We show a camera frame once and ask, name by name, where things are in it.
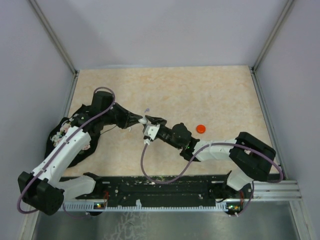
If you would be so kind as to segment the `white earbud charging case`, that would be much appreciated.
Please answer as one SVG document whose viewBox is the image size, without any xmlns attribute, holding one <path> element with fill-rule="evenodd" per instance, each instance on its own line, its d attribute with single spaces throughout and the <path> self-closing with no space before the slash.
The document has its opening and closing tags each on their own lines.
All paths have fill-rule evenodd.
<svg viewBox="0 0 320 240">
<path fill-rule="evenodd" d="M 148 119 L 144 116 L 141 119 L 138 120 L 139 123 L 145 125 L 148 123 Z"/>
</svg>

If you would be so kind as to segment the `orange earbud charging case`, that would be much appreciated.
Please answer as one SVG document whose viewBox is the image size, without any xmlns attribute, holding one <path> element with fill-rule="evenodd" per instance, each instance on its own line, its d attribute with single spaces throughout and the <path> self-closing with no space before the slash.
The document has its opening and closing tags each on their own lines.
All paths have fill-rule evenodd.
<svg viewBox="0 0 320 240">
<path fill-rule="evenodd" d="M 199 134 L 203 134 L 206 132 L 206 126 L 203 125 L 203 124 L 199 124 L 196 126 L 196 131 L 199 133 Z"/>
</svg>

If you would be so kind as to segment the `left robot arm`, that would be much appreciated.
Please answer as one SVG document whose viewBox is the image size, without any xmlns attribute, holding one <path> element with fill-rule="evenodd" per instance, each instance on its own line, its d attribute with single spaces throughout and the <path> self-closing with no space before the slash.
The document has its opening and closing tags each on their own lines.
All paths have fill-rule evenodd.
<svg viewBox="0 0 320 240">
<path fill-rule="evenodd" d="M 16 208 L 21 214 L 40 211 L 51 216 L 69 200 L 84 195 L 101 197 L 104 192 L 101 177 L 86 172 L 61 181 L 63 173 L 95 152 L 104 126 L 127 129 L 136 124 L 145 125 L 148 120 L 119 105 L 110 88 L 98 87 L 91 104 L 81 106 L 65 122 L 69 127 L 62 127 L 62 133 L 53 136 L 53 149 L 45 159 L 31 172 L 23 171 L 17 179 L 20 195 Z"/>
</svg>

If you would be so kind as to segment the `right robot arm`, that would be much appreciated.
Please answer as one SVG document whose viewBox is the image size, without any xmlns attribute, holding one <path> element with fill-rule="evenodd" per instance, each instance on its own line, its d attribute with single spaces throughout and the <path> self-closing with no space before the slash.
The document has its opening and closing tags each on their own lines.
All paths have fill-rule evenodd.
<svg viewBox="0 0 320 240">
<path fill-rule="evenodd" d="M 228 174 L 223 185 L 223 192 L 229 198 L 235 198 L 246 184 L 268 181 L 276 151 L 248 132 L 240 132 L 236 138 L 221 142 L 204 141 L 194 138 L 183 123 L 169 128 L 165 119 L 149 115 L 139 123 L 143 125 L 146 145 L 161 140 L 178 149 L 180 156 L 188 162 L 232 161 L 236 169 Z"/>
</svg>

